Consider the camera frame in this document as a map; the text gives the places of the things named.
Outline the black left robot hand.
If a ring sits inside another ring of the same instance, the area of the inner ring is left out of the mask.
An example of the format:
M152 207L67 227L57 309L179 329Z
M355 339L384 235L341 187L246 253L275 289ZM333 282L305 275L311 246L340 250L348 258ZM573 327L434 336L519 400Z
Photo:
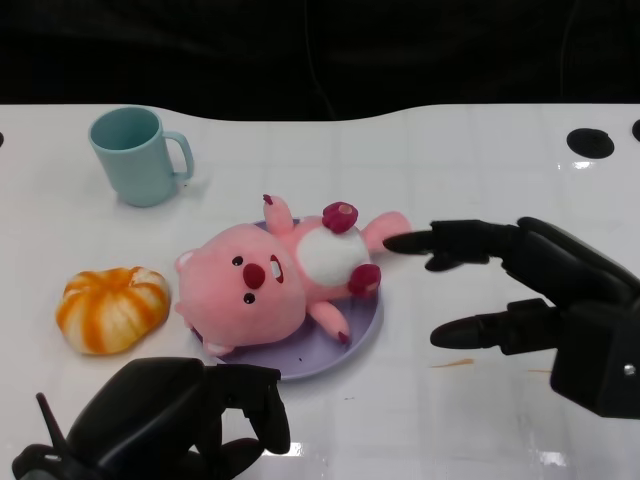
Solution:
M129 362L66 437L106 479L233 479L265 451L290 449L274 369L194 358Z

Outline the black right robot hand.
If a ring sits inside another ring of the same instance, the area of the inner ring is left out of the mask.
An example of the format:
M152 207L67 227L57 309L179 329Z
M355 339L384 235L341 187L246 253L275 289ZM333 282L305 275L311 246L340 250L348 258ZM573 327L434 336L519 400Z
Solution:
M432 345L505 355L553 349L550 386L607 418L639 417L639 279L566 231L523 217L514 225L434 221L430 229L383 242L394 253L427 255L444 272L501 259L504 271L539 293L505 311L434 329Z

